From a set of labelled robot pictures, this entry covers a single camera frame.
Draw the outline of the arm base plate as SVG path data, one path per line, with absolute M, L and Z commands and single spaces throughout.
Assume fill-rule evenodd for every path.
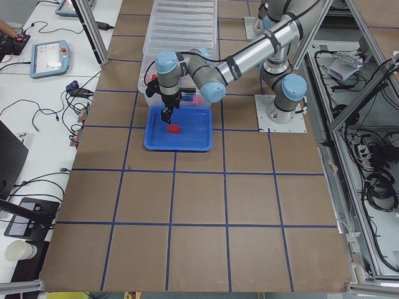
M 307 133 L 306 108 L 297 102 L 296 109 L 284 112 L 275 106 L 274 95 L 255 95 L 257 122 L 263 133 Z

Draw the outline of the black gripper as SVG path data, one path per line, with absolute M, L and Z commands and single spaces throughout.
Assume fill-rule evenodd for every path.
M 148 82 L 145 93 L 148 97 L 152 97 L 156 93 L 161 95 L 161 100 L 165 104 L 165 108 L 161 111 L 161 120 L 165 123 L 170 123 L 173 109 L 180 108 L 181 91 L 179 83 L 166 87 L 157 78 Z

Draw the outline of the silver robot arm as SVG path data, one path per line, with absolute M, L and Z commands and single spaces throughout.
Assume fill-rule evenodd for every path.
M 145 84 L 146 96 L 161 96 L 165 106 L 161 119 L 170 123 L 173 111 L 180 107 L 181 94 L 189 91 L 180 86 L 182 77 L 190 76 L 202 97 L 214 103 L 225 96 L 230 83 L 270 57 L 278 56 L 277 69 L 283 74 L 287 69 L 283 50 L 311 32 L 322 16 L 324 4 L 324 1 L 270 2 L 265 18 L 272 22 L 271 28 L 233 55 L 217 60 L 214 67 L 204 48 L 185 52 L 160 51 L 152 64 L 156 78 Z

